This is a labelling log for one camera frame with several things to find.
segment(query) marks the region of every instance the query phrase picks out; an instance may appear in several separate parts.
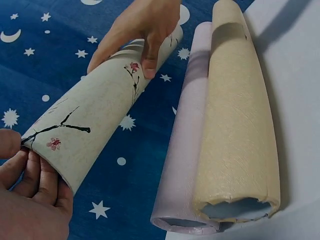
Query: blue bedsheet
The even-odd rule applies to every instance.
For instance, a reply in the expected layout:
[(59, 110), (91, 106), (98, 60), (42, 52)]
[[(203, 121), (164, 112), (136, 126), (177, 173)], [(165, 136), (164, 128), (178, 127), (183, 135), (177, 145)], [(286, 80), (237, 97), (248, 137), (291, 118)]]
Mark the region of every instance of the blue bedsheet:
[[(216, 0), (185, 0), (181, 44), (128, 113), (74, 198), (70, 240), (164, 240), (150, 224), (196, 26)], [(253, 0), (236, 1), (244, 11)], [(0, 128), (24, 133), (86, 74), (131, 0), (0, 1)]]

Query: hand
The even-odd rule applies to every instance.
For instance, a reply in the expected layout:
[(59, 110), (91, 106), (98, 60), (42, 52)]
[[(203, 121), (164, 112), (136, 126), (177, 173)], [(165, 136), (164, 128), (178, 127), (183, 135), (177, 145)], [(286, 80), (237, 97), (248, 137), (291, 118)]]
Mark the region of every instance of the hand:
[(73, 193), (43, 158), (20, 144), (19, 133), (0, 129), (0, 157), (17, 152), (0, 166), (0, 239), (66, 240)]
[(181, 0), (135, 0), (114, 21), (89, 63), (87, 72), (106, 61), (119, 48), (134, 39), (144, 39), (141, 65), (146, 79), (156, 74), (158, 53), (164, 39), (180, 18)]

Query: rolled paper tube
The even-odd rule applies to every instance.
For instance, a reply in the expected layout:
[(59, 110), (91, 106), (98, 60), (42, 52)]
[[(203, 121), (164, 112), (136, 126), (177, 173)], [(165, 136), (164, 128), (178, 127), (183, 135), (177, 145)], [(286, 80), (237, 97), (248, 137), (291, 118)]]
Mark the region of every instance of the rolled paper tube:
[(168, 152), (150, 221), (170, 232), (205, 235), (219, 223), (196, 216), (192, 192), (205, 112), (208, 82), (211, 22), (194, 32), (189, 62), (179, 100)]
[(271, 216), (280, 206), (272, 115), (249, 30), (232, 0), (213, 7), (207, 91), (195, 211), (218, 222)]
[[(182, 39), (178, 25), (160, 47), (157, 70)], [(144, 41), (120, 50), (79, 81), (22, 136), (76, 193), (88, 171), (150, 82), (140, 65)]]

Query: white star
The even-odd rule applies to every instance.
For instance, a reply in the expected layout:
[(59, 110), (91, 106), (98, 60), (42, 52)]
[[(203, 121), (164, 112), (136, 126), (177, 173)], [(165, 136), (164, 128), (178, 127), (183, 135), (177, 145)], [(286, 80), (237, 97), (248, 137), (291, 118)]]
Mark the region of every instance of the white star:
[(79, 50), (78, 49), (78, 52), (76, 52), (75, 55), (78, 55), (78, 58), (81, 58), (81, 57), (85, 58), (86, 55), (88, 55), (88, 53), (86, 53), (85, 50)]
[(87, 37), (87, 39), (88, 39), (88, 42), (94, 44), (94, 43), (97, 43), (98, 38), (94, 38), (94, 36), (91, 36), (91, 37)]
[(129, 114), (122, 119), (119, 126), (122, 128), (122, 131), (126, 129), (131, 131), (131, 129), (136, 126), (135, 119), (133, 119)]
[(184, 60), (187, 60), (187, 58), (190, 56), (190, 51), (188, 48), (182, 48), (181, 50), (178, 51), (178, 57)]
[(161, 74), (161, 77), (160, 77), (160, 78), (163, 79), (165, 82), (166, 82), (166, 81), (171, 82), (170, 79), (172, 79), (172, 77), (169, 77), (167, 74), (166, 74), (166, 75)]
[(13, 125), (17, 125), (19, 115), (17, 114), (17, 110), (11, 110), (9, 108), (8, 111), (4, 112), (3, 118), (1, 119), (4, 122), (4, 127), (10, 127), (12, 129)]
[(49, 15), (49, 12), (48, 13), (44, 13), (43, 16), (41, 17), (42, 22), (44, 22), (44, 21), (48, 22), (49, 18), (51, 18), (51, 16)]
[(15, 13), (15, 14), (12, 14), (12, 16), (10, 16), (10, 19), (12, 20), (12, 19), (16, 19), (17, 17), (19, 17), (18, 16), (18, 13)]
[(29, 49), (25, 49), (24, 50), (25, 52), (23, 53), (24, 55), (27, 55), (28, 57), (30, 56), (30, 55), (35, 55), (35, 49), (32, 49), (31, 47), (29, 48)]
[(106, 211), (110, 209), (110, 207), (105, 207), (104, 206), (104, 201), (101, 201), (98, 205), (92, 202), (93, 209), (89, 211), (89, 213), (94, 213), (95, 214), (95, 219), (97, 220), (100, 216), (105, 217), (106, 219), (108, 218), (106, 215)]

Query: floral wallpaper roll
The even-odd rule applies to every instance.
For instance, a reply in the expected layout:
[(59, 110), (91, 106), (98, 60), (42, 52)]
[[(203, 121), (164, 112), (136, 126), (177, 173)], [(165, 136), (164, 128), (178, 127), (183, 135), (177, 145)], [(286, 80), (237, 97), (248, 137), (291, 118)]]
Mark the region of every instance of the floral wallpaper roll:
[[(157, 70), (182, 36), (178, 25), (164, 40)], [(143, 45), (143, 40), (134, 40), (111, 56), (66, 92), (22, 136), (22, 145), (46, 159), (74, 194), (150, 82), (140, 65)]]

